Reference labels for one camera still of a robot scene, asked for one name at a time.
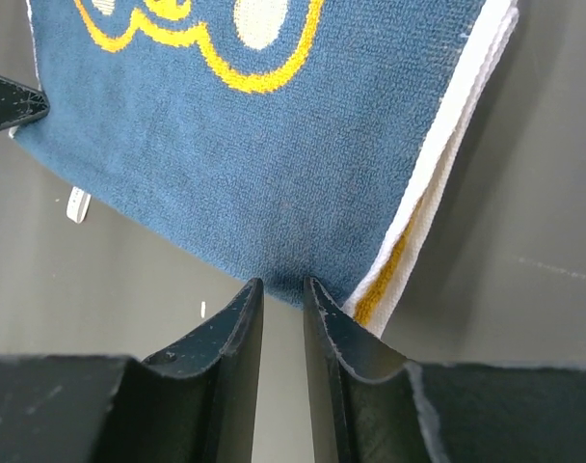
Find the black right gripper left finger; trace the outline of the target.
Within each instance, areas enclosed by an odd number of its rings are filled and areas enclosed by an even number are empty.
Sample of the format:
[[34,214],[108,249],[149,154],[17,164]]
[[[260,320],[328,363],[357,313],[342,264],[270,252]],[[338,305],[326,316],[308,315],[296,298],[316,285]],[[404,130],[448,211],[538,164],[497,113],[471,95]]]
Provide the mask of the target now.
[[143,360],[0,354],[0,462],[248,462],[264,290]]

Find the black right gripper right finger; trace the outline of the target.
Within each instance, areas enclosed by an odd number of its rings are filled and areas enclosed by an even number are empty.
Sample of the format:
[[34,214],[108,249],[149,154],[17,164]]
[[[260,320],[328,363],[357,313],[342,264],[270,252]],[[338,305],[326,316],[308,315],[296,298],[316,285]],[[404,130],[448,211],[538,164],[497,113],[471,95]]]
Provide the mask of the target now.
[[319,462],[586,462],[586,363],[427,363],[304,282]]

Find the yellow and blue cartoon towel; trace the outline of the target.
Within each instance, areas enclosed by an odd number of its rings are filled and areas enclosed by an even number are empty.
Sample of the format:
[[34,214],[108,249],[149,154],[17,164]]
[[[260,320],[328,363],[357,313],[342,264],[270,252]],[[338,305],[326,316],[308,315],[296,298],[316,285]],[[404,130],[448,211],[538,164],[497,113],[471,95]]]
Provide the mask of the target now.
[[14,139],[73,186],[294,305],[314,276],[381,335],[514,1],[31,1],[49,114]]

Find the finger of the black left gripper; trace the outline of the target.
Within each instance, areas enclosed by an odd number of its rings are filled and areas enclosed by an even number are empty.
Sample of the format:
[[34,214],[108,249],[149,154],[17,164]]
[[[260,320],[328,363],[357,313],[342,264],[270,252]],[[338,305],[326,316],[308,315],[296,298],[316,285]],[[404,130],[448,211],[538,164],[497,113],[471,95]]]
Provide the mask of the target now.
[[44,92],[0,75],[0,131],[42,119],[49,110]]

